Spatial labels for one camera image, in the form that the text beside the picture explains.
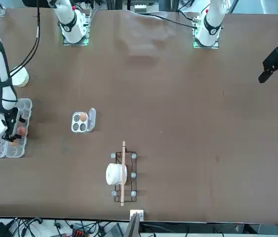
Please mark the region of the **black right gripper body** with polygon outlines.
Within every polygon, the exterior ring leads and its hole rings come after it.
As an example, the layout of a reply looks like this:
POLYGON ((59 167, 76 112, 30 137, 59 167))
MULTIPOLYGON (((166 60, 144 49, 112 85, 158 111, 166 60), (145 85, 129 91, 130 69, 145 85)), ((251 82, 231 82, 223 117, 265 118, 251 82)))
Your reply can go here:
POLYGON ((7 130, 5 131, 6 135, 15 135, 16 133, 16 120, 6 120, 7 130))

